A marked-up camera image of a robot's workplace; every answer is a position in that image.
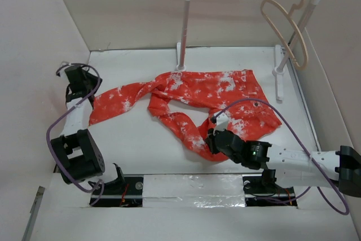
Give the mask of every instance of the clothing rack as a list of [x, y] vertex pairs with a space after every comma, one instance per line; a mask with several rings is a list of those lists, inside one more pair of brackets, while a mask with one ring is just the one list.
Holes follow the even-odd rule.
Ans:
[[[178, 71], [185, 71], [186, 65], [184, 64], [185, 56], [186, 56], [186, 43], [187, 43], [187, 29], [188, 29], [188, 18], [189, 18], [189, 11], [190, 11], [190, 2], [191, 0], [184, 0], [184, 10], [183, 10], [183, 27], [182, 27], [182, 38], [181, 41], [177, 43], [177, 67], [176, 70]], [[299, 33], [301, 33], [305, 26], [307, 25], [308, 20], [310, 19], [315, 7], [320, 2], [320, 0], [310, 0], [309, 4], [303, 11], [301, 19], [297, 23], [297, 27]], [[290, 40], [289, 50], [292, 50], [297, 43], [297, 35], [296, 31], [293, 33], [292, 38]], [[276, 81], [276, 98], [277, 100], [283, 100], [283, 74], [284, 74], [284, 67], [287, 63], [289, 58], [289, 51], [282, 57], [280, 46], [275, 47], [275, 68], [272, 70], [272, 74], [275, 76]]]

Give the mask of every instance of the clear plastic sheet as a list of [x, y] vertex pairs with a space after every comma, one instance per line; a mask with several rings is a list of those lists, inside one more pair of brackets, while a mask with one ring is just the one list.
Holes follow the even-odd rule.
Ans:
[[144, 207], [245, 207], [241, 174], [144, 176]]

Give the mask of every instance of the white floor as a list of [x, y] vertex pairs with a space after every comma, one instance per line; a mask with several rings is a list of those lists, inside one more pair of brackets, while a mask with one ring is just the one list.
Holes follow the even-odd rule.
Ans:
[[[153, 80], [173, 71], [175, 50], [92, 52], [90, 62], [103, 83], [98, 94], [133, 82]], [[310, 150], [316, 142], [293, 73], [284, 76], [285, 99], [275, 99], [273, 47], [201, 47], [187, 49], [188, 71], [252, 69], [268, 101], [289, 121]], [[246, 173], [231, 161], [212, 163], [185, 149], [158, 119], [147, 111], [150, 95], [130, 112], [90, 127], [102, 152], [106, 182], [116, 176], [117, 163], [124, 174]], [[174, 110], [188, 114], [196, 125], [207, 117], [206, 109], [171, 102]], [[263, 141], [300, 149], [285, 125]], [[34, 228], [34, 240], [358, 240], [350, 216], [326, 209], [272, 208], [90, 208], [89, 195], [65, 185], [54, 174]]]

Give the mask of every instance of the beige hanger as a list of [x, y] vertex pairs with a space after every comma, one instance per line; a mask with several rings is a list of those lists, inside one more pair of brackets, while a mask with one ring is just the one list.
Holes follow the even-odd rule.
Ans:
[[[293, 12], [295, 10], [299, 10], [299, 9], [302, 8], [302, 6], [305, 4], [305, 1], [306, 0], [300, 0], [299, 4], [293, 4], [291, 9], [289, 10], [289, 12], [287, 12], [284, 7], [282, 7], [278, 2], [276, 2], [274, 0], [263, 0], [262, 3], [261, 3], [261, 13], [262, 13], [263, 17], [266, 19], [268, 24], [271, 26], [273, 31], [276, 33], [278, 38], [281, 40], [281, 43], [284, 46], [284, 48], [286, 49], [287, 53], [289, 54], [289, 57], [291, 58], [293, 64], [299, 70], [303, 70], [303, 69], [306, 68], [307, 63], [309, 62], [309, 54], [307, 52], [307, 48], [306, 48], [303, 36], [301, 34], [301, 31], [298, 28], [297, 24], [294, 22], [294, 20], [291, 18], [291, 16], [292, 16], [292, 14], [293, 14]], [[297, 38], [298, 38], [298, 40], [299, 40], [299, 42], [301, 44], [302, 53], [303, 53], [303, 63], [302, 63], [302, 65], [300, 65], [298, 63], [296, 57], [292, 53], [292, 50], [289, 48], [288, 43], [285, 41], [285, 39], [283, 38], [283, 36], [280, 33], [280, 31], [278, 30], [278, 28], [275, 26], [275, 24], [271, 21], [271, 19], [263, 11], [263, 7], [265, 6], [266, 3], [269, 3], [269, 4], [273, 5], [273, 6], [275, 6], [286, 17], [288, 22], [291, 24], [291, 26], [292, 26], [292, 28], [293, 28], [293, 30], [295, 32], [295, 36], [297, 36]]]

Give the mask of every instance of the vertical rack post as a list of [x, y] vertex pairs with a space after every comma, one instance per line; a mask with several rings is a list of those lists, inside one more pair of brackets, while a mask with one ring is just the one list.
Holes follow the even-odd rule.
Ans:
[[[312, 13], [315, 10], [315, 7], [320, 2], [320, 0], [311, 0], [310, 3], [305, 8], [300, 21], [298, 22], [298, 28], [302, 32], [305, 29], [305, 26], [307, 25], [307, 22], [309, 21]], [[289, 48], [293, 50], [294, 46], [297, 43], [297, 36], [293, 35], [290, 41]], [[275, 76], [276, 80], [276, 98], [277, 100], [283, 100], [284, 94], [283, 94], [283, 74], [284, 74], [284, 67], [287, 64], [287, 60], [289, 58], [288, 52], [285, 53], [284, 57], [282, 58], [282, 61], [279, 62], [279, 57], [275, 58], [275, 68], [272, 71], [272, 74]]]
[[190, 13], [190, 3], [191, 0], [184, 0], [182, 39], [180, 41], [180, 44], [177, 43], [177, 60], [178, 60], [177, 71], [185, 71], [187, 69], [187, 67], [184, 64], [184, 58], [186, 57], [186, 43], [187, 43], [187, 30], [188, 30], [188, 18]]

